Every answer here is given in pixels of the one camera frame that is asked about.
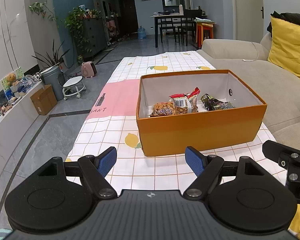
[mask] door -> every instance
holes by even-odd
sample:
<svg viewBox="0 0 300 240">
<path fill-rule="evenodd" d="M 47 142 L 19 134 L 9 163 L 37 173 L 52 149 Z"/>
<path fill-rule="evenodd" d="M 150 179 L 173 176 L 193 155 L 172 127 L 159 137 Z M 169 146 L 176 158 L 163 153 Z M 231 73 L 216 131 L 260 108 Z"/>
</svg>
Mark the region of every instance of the door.
<svg viewBox="0 0 300 240">
<path fill-rule="evenodd" d="M 138 31 L 137 11 L 134 0 L 119 0 L 120 12 L 124 24 L 124 34 Z"/>
<path fill-rule="evenodd" d="M 235 0 L 237 40 L 260 42 L 263 38 L 263 0 Z"/>
</svg>

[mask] red and white snack bag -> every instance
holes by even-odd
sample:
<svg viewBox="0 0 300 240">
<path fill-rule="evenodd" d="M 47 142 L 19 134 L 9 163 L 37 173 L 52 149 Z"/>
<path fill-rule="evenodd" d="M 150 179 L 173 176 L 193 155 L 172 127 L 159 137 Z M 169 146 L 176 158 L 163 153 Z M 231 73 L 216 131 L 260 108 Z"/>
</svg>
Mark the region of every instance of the red and white snack bag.
<svg viewBox="0 0 300 240">
<path fill-rule="evenodd" d="M 197 96 L 199 94 L 200 90 L 196 87 L 191 93 L 170 96 L 175 107 L 175 114 L 197 113 Z"/>
</svg>

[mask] black dining chair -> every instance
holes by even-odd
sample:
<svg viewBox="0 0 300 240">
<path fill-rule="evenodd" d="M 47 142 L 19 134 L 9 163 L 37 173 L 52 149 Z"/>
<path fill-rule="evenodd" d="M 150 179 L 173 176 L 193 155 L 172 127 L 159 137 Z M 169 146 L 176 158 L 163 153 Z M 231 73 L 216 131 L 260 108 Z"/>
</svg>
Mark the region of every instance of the black dining chair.
<svg viewBox="0 0 300 240">
<path fill-rule="evenodd" d="M 177 42 L 177 36 L 176 36 L 176 27 L 173 25 L 173 21 L 171 19 L 171 21 L 167 21 L 165 20 L 166 24 L 165 26 L 163 26 L 163 24 L 161 25 L 160 29 L 160 38 L 161 38 L 161 43 L 162 43 L 162 30 L 173 30 L 173 35 L 174 35 L 174 41 Z"/>
<path fill-rule="evenodd" d="M 194 42 L 195 38 L 195 32 L 196 32 L 196 23 L 195 23 L 195 18 L 200 18 L 202 17 L 202 10 L 184 10 L 184 16 L 185 20 L 181 20 L 181 26 L 178 26 L 178 40 L 180 43 L 180 38 L 179 34 L 181 32 L 181 39 L 182 42 L 184 43 L 184 34 L 183 31 L 186 32 L 186 46 L 188 46 L 188 32 L 192 32 L 192 42 Z"/>
</svg>

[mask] cabinet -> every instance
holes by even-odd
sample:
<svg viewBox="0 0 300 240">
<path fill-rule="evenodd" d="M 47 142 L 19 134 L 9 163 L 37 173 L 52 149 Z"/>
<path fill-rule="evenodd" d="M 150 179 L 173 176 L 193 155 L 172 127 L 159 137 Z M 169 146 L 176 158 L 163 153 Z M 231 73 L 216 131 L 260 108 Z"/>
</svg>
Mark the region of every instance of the cabinet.
<svg viewBox="0 0 300 240">
<path fill-rule="evenodd" d="M 92 50 L 90 52 L 84 52 L 83 59 L 89 61 L 93 60 L 95 55 L 107 46 L 106 35 L 102 19 L 83 19 L 83 27 L 85 37 L 90 40 L 87 47 Z"/>
</svg>

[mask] snack package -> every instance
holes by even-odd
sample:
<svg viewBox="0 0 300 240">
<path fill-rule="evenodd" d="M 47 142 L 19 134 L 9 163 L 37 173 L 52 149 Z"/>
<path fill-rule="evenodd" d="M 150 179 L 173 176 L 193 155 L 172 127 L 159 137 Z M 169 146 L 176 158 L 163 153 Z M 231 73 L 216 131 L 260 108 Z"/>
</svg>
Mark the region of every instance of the snack package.
<svg viewBox="0 0 300 240">
<path fill-rule="evenodd" d="M 208 111 L 235 108 L 231 102 L 222 102 L 208 94 L 204 94 L 201 97 L 201 101 L 204 103 L 204 106 Z"/>
<path fill-rule="evenodd" d="M 175 107 L 174 114 L 197 113 L 197 96 L 200 94 L 199 88 L 195 88 L 189 94 L 175 94 L 170 96 Z"/>
<path fill-rule="evenodd" d="M 173 114 L 174 114 L 173 102 L 162 102 L 162 103 L 157 103 L 153 106 L 153 112 L 150 115 L 150 117 L 173 115 Z"/>
</svg>

